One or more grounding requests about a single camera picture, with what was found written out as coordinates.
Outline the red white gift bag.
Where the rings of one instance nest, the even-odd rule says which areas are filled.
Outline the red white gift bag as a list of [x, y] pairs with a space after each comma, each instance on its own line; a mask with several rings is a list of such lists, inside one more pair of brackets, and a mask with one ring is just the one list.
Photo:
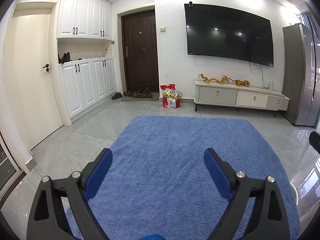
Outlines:
[[174, 83], [160, 85], [163, 96], [163, 107], [164, 108], [180, 108], [180, 100], [183, 94], [176, 89]]

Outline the white grey TV cabinet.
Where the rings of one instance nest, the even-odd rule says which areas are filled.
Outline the white grey TV cabinet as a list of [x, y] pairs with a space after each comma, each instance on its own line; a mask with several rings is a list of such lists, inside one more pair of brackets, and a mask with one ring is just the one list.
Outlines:
[[277, 112], [286, 111], [289, 101], [284, 94], [266, 88], [195, 81], [195, 110], [200, 105], [211, 105]]

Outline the white upper wall cabinet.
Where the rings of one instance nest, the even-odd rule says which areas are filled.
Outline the white upper wall cabinet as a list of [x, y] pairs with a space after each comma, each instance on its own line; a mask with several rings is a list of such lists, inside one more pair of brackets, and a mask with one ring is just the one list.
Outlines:
[[111, 40], [111, 10], [107, 0], [61, 0], [57, 38]]

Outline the wall mounted black television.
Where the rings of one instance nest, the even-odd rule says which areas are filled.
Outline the wall mounted black television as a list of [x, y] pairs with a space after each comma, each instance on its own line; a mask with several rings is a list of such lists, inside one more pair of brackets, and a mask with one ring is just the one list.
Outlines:
[[237, 59], [273, 67], [270, 20], [218, 5], [184, 5], [189, 55]]

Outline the black shoe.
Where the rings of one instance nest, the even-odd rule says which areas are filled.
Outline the black shoe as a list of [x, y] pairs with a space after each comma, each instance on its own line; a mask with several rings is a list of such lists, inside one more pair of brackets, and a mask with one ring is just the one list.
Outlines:
[[112, 96], [112, 100], [117, 100], [117, 99], [121, 99], [123, 97], [123, 95], [121, 94], [121, 92], [116, 92], [116, 94], [114, 94]]

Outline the grey refrigerator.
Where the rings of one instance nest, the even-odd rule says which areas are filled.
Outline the grey refrigerator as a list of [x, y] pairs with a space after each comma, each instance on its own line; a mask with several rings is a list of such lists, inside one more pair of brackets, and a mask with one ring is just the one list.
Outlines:
[[290, 101], [285, 118], [293, 125], [316, 126], [319, 114], [319, 38], [305, 25], [284, 27], [283, 94]]

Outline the shoes on door mat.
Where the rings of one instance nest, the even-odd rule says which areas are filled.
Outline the shoes on door mat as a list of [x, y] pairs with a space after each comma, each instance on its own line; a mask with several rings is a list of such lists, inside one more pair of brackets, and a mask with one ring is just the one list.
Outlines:
[[152, 92], [146, 87], [144, 90], [137, 92], [124, 92], [123, 96], [138, 98], [138, 99], [150, 99], [152, 98]]

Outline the white shoe cabinet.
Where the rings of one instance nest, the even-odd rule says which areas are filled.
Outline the white shoe cabinet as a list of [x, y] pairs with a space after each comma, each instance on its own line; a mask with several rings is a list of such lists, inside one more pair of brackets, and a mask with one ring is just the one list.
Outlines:
[[70, 118], [117, 91], [111, 57], [61, 63], [58, 69], [63, 97]]

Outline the blue shaggy rug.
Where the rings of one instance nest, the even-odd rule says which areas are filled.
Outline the blue shaggy rug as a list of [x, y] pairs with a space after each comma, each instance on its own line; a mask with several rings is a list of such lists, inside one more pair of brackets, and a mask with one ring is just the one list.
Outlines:
[[290, 237], [300, 222], [287, 174], [272, 147], [247, 120], [142, 115], [110, 145], [112, 165], [89, 207], [110, 239], [206, 239], [228, 202], [204, 164], [207, 148], [248, 177], [273, 176]]

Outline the golden dragon ornament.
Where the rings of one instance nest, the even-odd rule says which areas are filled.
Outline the golden dragon ornament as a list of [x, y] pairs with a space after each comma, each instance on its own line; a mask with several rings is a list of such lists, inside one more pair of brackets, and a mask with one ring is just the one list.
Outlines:
[[237, 86], [244, 86], [244, 87], [250, 87], [250, 82], [248, 80], [239, 80], [239, 79], [231, 79], [230, 77], [226, 76], [226, 75], [223, 75], [221, 77], [221, 79], [216, 79], [214, 77], [212, 78], [208, 78], [206, 77], [204, 74], [199, 74], [197, 77], [201, 78], [204, 82], [206, 83], [211, 83], [212, 81], [215, 81], [216, 83], [219, 83], [219, 84], [224, 84], [225, 82], [229, 83], [230, 81], [232, 81], [233, 83], [235, 83]]

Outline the white interior door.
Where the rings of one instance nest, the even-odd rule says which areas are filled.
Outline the white interior door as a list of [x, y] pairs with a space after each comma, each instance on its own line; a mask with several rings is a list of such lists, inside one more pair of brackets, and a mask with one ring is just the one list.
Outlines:
[[50, 65], [55, 5], [17, 4], [4, 40], [4, 81], [18, 133], [27, 150], [62, 126]]

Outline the dark brown entrance door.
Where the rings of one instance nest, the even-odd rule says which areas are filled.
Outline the dark brown entrance door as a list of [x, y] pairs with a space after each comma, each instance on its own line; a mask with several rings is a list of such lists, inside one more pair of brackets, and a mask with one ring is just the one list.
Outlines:
[[125, 15], [122, 44], [126, 88], [129, 92], [159, 92], [158, 54], [155, 11]]

